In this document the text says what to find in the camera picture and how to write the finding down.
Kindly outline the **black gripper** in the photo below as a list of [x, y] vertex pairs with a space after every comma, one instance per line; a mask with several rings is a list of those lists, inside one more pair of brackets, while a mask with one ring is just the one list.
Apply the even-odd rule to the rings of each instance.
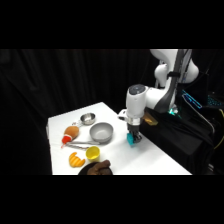
[[134, 137], [134, 133], [137, 133], [136, 134], [136, 143], [140, 143], [141, 140], [142, 140], [142, 135], [139, 133], [139, 130], [140, 130], [140, 124], [138, 125], [132, 125], [132, 124], [127, 124], [127, 127], [128, 127], [128, 131], [129, 131], [129, 134]]

